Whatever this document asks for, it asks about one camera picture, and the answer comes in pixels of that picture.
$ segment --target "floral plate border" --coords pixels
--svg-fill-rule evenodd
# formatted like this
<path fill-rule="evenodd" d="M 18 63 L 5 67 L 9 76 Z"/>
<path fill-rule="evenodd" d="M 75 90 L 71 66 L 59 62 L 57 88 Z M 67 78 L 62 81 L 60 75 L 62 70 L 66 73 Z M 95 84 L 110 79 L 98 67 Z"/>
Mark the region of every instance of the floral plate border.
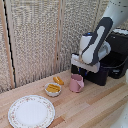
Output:
<path fill-rule="evenodd" d="M 47 117 L 41 124 L 37 124 L 35 126 L 26 126 L 18 122 L 16 118 L 16 111 L 20 107 L 20 105 L 22 105 L 25 102 L 29 102 L 31 100 L 36 100 L 37 102 L 42 103 L 44 106 L 46 106 L 48 108 L 48 113 L 47 113 Z M 55 109 L 52 103 L 48 99 L 38 95 L 29 95 L 18 99 L 11 105 L 8 112 L 8 120 L 14 128 L 46 128 L 51 124 L 51 122 L 54 119 L 54 116 L 55 116 Z"/>

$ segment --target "white plate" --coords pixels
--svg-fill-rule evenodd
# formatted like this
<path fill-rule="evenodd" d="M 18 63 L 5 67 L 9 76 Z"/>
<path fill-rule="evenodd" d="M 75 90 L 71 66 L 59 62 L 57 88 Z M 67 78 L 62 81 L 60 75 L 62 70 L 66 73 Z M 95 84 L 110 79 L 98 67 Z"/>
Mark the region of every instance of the white plate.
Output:
<path fill-rule="evenodd" d="M 46 128 L 54 116 L 52 103 L 37 95 L 20 98 L 12 104 L 8 112 L 9 122 L 14 128 Z"/>

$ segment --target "small bowl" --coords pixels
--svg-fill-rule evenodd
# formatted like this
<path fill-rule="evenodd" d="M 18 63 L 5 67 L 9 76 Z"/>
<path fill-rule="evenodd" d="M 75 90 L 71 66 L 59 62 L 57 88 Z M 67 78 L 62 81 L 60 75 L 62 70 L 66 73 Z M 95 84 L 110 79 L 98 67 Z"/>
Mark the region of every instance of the small bowl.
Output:
<path fill-rule="evenodd" d="M 54 85 L 59 86 L 60 87 L 60 91 L 59 92 L 49 92 L 49 91 L 47 91 L 46 89 L 47 89 L 49 84 L 54 84 Z M 45 92 L 47 93 L 47 95 L 52 96 L 52 97 L 58 96 L 60 94 L 60 92 L 61 92 L 61 86 L 59 84 L 57 84 L 57 83 L 47 83 L 45 85 Z"/>

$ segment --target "wooden countertop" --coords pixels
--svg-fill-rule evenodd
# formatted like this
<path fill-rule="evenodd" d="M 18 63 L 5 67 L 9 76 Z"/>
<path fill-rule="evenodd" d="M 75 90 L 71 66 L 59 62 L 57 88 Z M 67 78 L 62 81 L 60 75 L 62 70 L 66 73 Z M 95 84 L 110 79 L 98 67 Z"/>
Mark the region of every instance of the wooden countertop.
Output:
<path fill-rule="evenodd" d="M 49 128 L 109 128 L 128 101 L 125 77 L 108 77 L 105 86 L 85 80 L 84 90 L 73 93 L 69 90 L 70 71 L 54 76 L 60 76 L 65 83 L 58 97 L 49 97 L 44 90 L 46 83 L 53 82 L 53 76 L 0 94 L 0 128 L 12 128 L 8 110 L 15 100 L 27 95 L 43 96 L 53 103 L 56 114 Z"/>

